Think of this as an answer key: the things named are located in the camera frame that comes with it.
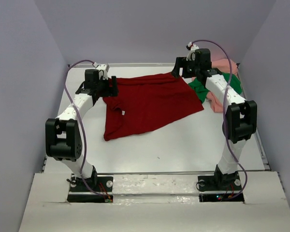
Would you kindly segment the red t-shirt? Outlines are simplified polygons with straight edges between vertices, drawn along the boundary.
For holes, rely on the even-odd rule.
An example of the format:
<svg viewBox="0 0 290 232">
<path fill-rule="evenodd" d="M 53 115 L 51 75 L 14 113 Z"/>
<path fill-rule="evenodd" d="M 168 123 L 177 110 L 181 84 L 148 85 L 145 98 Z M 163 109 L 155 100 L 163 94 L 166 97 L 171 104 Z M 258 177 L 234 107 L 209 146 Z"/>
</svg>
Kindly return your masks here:
<svg viewBox="0 0 290 232">
<path fill-rule="evenodd" d="M 103 98 L 105 141 L 151 132 L 203 110 L 195 91 L 170 73 L 119 78 L 117 87 L 118 96 Z"/>
</svg>

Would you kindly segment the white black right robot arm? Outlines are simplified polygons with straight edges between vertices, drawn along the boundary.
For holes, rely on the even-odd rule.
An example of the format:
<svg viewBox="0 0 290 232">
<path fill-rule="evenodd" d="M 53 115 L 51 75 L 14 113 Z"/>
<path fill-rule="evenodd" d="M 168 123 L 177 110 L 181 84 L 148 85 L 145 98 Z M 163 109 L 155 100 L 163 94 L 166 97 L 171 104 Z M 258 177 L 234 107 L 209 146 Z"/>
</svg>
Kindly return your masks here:
<svg viewBox="0 0 290 232">
<path fill-rule="evenodd" d="M 212 92 L 223 105 L 223 135 L 225 146 L 213 175 L 198 177 L 199 191 L 223 191 L 228 187 L 241 188 L 238 168 L 242 150 L 257 129 L 257 104 L 237 93 L 230 80 L 225 80 L 222 72 L 212 67 L 211 53 L 207 48 L 195 45 L 187 47 L 186 57 L 177 57 L 172 75 L 175 78 L 195 77 Z"/>
</svg>

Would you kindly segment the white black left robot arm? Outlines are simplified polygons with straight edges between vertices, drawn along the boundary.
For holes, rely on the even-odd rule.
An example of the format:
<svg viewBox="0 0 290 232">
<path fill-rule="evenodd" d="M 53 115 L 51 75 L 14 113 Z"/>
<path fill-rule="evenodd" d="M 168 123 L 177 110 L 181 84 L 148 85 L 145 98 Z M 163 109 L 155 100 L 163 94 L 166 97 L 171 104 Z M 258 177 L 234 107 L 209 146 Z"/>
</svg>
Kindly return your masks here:
<svg viewBox="0 0 290 232">
<path fill-rule="evenodd" d="M 82 119 L 99 98 L 118 95 L 116 77 L 109 77 L 108 71 L 106 64 L 85 70 L 84 81 L 70 99 L 71 103 L 45 123 L 47 156 L 65 164 L 87 191 L 96 188 L 98 177 L 96 168 L 85 157 L 87 144 Z"/>
</svg>

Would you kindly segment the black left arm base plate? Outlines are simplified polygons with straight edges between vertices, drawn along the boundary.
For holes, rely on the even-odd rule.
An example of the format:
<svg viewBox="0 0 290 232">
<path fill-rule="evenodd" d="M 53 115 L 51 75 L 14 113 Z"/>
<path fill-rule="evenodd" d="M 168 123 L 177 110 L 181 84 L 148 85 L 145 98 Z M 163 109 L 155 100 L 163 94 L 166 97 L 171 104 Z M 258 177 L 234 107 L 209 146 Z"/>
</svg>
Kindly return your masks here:
<svg viewBox="0 0 290 232">
<path fill-rule="evenodd" d="M 113 203 L 113 176 L 98 176 L 96 184 L 91 179 L 86 179 L 85 184 L 81 178 L 72 174 L 67 182 L 69 203 Z"/>
</svg>

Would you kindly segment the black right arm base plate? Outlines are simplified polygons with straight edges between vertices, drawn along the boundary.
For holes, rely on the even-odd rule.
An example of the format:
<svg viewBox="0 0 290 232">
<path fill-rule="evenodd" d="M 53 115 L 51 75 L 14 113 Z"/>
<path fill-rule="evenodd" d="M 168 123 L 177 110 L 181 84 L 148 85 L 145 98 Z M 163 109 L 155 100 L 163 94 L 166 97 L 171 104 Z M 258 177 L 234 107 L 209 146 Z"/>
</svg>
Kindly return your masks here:
<svg viewBox="0 0 290 232">
<path fill-rule="evenodd" d="M 236 194 L 242 189 L 238 172 L 221 182 L 214 175 L 198 176 L 196 189 L 199 191 L 199 200 L 202 203 L 244 202 L 243 193 Z"/>
</svg>

